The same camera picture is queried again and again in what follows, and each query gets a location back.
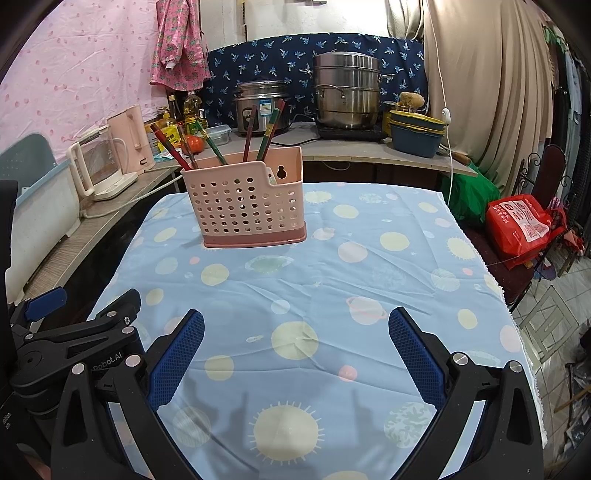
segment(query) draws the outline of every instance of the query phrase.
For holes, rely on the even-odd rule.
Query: stainless steel pot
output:
[[[318,121],[327,127],[370,129],[379,112],[379,60],[363,53],[331,51],[314,58]]]
[[[255,118],[253,134],[263,134],[271,119],[273,109],[278,107],[280,99],[287,102],[287,84],[283,80],[257,80],[256,82],[241,83],[234,91],[236,102],[236,121],[238,133],[246,135],[248,122],[251,118],[252,105],[258,105],[258,115]],[[284,110],[277,120],[277,132],[289,128],[289,119]]]

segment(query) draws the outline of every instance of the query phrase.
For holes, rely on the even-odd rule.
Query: green chopstick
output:
[[[265,136],[262,138],[261,146],[259,148],[259,153],[256,156],[257,160],[262,160],[265,156],[265,152],[267,150],[267,145],[271,141],[271,134],[273,132],[273,126],[275,122],[277,122],[277,118],[279,117],[279,109],[274,108],[273,113],[271,114],[271,118],[269,119],[269,123],[267,124],[267,130],[265,131]]]
[[[213,140],[211,138],[209,138],[209,135],[207,134],[207,132],[205,131],[205,129],[202,127],[202,125],[199,122],[195,122],[195,126],[197,126],[197,129],[199,130],[199,133],[201,133],[201,135],[203,136],[203,138],[205,139],[205,141],[212,148],[213,152],[216,154],[216,157],[219,158],[220,163],[222,165],[227,165],[228,162],[223,157],[222,153],[217,149],[217,146],[213,142]]]

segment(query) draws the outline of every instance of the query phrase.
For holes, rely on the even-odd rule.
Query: tablecloth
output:
[[[389,338],[398,306],[449,351],[515,359],[534,385],[501,289],[440,193],[317,183],[304,194],[308,238],[250,249],[205,248],[188,195],[166,196],[92,313],[137,289],[145,348],[188,309],[203,313],[203,343],[158,415],[204,480],[390,479],[435,414]],[[119,408],[113,417],[146,475]]]

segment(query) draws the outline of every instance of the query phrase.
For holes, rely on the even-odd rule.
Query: red chopstick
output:
[[[156,135],[156,138],[158,138],[158,140],[160,140],[160,143],[162,143],[164,148],[166,148],[166,150],[168,150],[168,153],[170,153],[173,156],[173,158],[178,162],[178,164],[181,165],[181,168],[184,168],[185,171],[192,170],[192,168],[189,167],[189,164],[185,161],[185,159],[182,157],[182,155],[177,152],[177,149],[174,148],[172,143],[170,143],[168,138],[166,138],[166,135],[164,135],[162,133],[162,130],[160,130],[154,124],[150,125],[150,128],[152,129],[152,132],[154,132],[154,135]]]
[[[248,130],[246,131],[246,143],[244,144],[244,156],[242,157],[242,163],[248,161],[248,149],[251,147],[252,131],[255,128],[255,117],[258,116],[258,105],[252,104],[251,117],[248,122]]]
[[[285,107],[285,102],[282,99],[279,99],[277,102],[277,108],[279,109],[279,115],[277,116],[277,120],[273,124],[273,130],[271,130],[271,135],[269,136],[269,141],[267,142],[267,147],[265,151],[262,153],[262,161],[265,161],[265,157],[267,156],[267,151],[271,146],[271,140],[273,140],[273,135],[275,135],[275,129],[277,128],[277,124],[279,123],[279,119],[281,118],[281,114],[283,113],[283,107]]]

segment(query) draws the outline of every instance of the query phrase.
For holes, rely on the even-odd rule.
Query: tiled floor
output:
[[[541,300],[548,285],[552,284],[560,296],[566,302],[570,311],[581,326],[581,331],[586,330],[586,324],[591,319],[591,260],[583,257],[572,266],[569,273],[552,282],[542,280],[535,290],[537,281],[521,301],[517,310],[514,311],[515,321],[520,322],[525,318],[536,304]],[[551,313],[554,304],[549,301],[542,307],[541,314],[538,312],[532,323],[539,325]],[[560,335],[560,328],[555,330],[557,337]],[[567,401],[569,397],[569,386],[567,384],[567,372],[564,365],[573,362],[576,358],[577,345],[579,344],[579,332],[572,335],[563,347],[556,352],[536,372],[538,390],[544,408],[544,427],[548,433],[548,444],[544,449],[544,464],[552,463],[564,446],[564,432],[569,418],[569,409],[553,413],[554,408]]]

